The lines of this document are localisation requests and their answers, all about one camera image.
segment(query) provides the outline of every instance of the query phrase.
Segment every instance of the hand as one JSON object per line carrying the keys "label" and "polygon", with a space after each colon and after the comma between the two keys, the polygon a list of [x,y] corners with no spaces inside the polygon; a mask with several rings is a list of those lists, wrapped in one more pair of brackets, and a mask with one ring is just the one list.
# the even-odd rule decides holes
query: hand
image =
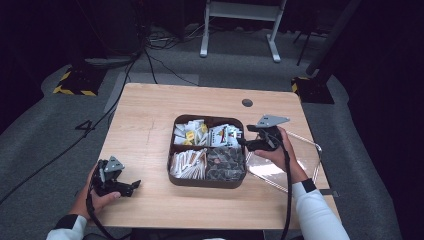
{"label": "hand", "polygon": [[[88,174],[87,181],[85,183],[85,186],[83,189],[78,193],[78,197],[74,202],[74,205],[72,206],[71,210],[69,211],[69,214],[78,214],[83,216],[85,219],[90,220],[90,215],[88,214],[87,207],[86,207],[86,198],[87,198],[87,192],[88,187],[90,185],[91,176],[93,175],[94,170],[96,169],[96,165],[91,169],[90,173]],[[91,196],[93,200],[93,206],[94,206],[94,213],[97,215],[106,205],[113,202],[115,199],[121,197],[121,193],[119,192],[112,192],[107,195],[104,195],[100,197],[97,195],[97,193],[92,190]]]}
{"label": "hand", "polygon": [[[286,130],[281,127],[278,127],[278,129],[280,130],[281,137],[283,138],[284,148],[289,153],[292,182],[297,183],[308,179],[308,176],[306,175],[305,171],[302,169],[302,167],[296,160],[296,155],[294,154],[293,146],[289,140]],[[283,148],[281,146],[272,152],[256,150],[254,153],[259,157],[271,160],[271,162],[273,162],[277,167],[281,168],[283,171],[286,172],[285,156]]]}

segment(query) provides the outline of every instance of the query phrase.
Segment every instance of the divided compartment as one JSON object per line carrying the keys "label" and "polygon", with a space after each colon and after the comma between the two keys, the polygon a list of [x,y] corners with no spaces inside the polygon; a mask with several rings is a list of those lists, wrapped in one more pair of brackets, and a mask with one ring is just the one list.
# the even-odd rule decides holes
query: divided compartment
{"label": "divided compartment", "polygon": [[172,128],[171,144],[170,144],[170,147],[169,147],[169,154],[168,154],[167,171],[168,171],[169,180],[173,184],[178,185],[178,186],[207,187],[207,188],[229,188],[229,189],[239,187],[241,185],[241,183],[243,182],[243,179],[246,176],[246,172],[247,172],[246,152],[245,152],[244,147],[241,147],[241,151],[242,151],[242,154],[243,154],[244,173],[241,176],[240,180],[238,180],[238,181],[219,181],[219,180],[206,180],[206,179],[200,180],[200,179],[176,178],[170,173],[170,168],[171,168],[171,165],[172,165],[172,157],[173,157],[174,153],[180,153],[180,152],[184,152],[184,151],[187,151],[187,150],[198,151],[198,150],[201,150],[201,149],[204,149],[204,148],[207,148],[207,149],[215,148],[215,147],[210,147],[210,146],[194,146],[194,145],[174,144],[175,124],[186,124],[189,121],[198,120],[198,119],[204,120],[204,123],[208,127],[208,130],[212,127],[216,127],[216,126],[223,125],[223,124],[234,125],[235,127],[239,128],[242,131],[241,137],[244,138],[243,124],[235,118],[199,116],[199,115],[181,115],[181,116],[177,117],[174,121],[174,126]]}

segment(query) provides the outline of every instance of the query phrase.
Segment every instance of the white metal stand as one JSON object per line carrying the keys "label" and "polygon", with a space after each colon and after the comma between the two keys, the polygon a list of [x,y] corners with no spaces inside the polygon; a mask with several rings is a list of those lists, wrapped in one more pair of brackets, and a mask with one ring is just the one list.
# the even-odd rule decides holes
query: white metal stand
{"label": "white metal stand", "polygon": [[274,22],[272,34],[267,34],[266,40],[274,62],[280,62],[281,58],[278,54],[274,40],[277,35],[278,27],[280,26],[285,5],[286,0],[282,0],[280,6],[261,6],[207,0],[205,9],[205,30],[203,33],[202,46],[200,48],[200,56],[206,57],[208,55],[209,17],[227,17]]}

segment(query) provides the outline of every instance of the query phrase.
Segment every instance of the round hole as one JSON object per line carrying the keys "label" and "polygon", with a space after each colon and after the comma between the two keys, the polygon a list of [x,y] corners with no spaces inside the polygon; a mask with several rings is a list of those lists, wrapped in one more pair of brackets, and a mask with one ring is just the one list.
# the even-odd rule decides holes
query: round hole
{"label": "round hole", "polygon": [[242,101],[241,101],[241,103],[243,104],[243,106],[245,106],[245,107],[251,107],[251,106],[253,106],[253,102],[252,102],[252,100],[250,100],[250,99],[243,99]]}

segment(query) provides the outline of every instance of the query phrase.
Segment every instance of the yellow and black tape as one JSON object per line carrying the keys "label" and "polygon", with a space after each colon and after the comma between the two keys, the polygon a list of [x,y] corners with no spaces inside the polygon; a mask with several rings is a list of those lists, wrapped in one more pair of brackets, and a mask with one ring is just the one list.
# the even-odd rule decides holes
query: yellow and black tape
{"label": "yellow and black tape", "polygon": [[77,73],[74,73],[72,71],[72,68],[69,68],[60,79],[58,85],[53,90],[53,93],[97,96],[98,89],[100,87],[101,82],[103,81],[104,75],[98,76],[92,74],[88,77],[81,77],[81,74],[79,75]]}
{"label": "yellow and black tape", "polygon": [[295,78],[292,78],[292,80],[291,80],[292,91],[294,93],[296,93],[297,95],[299,95],[299,87],[297,85],[297,81],[299,81],[299,80],[310,80],[310,78],[307,78],[307,77],[295,77]]}

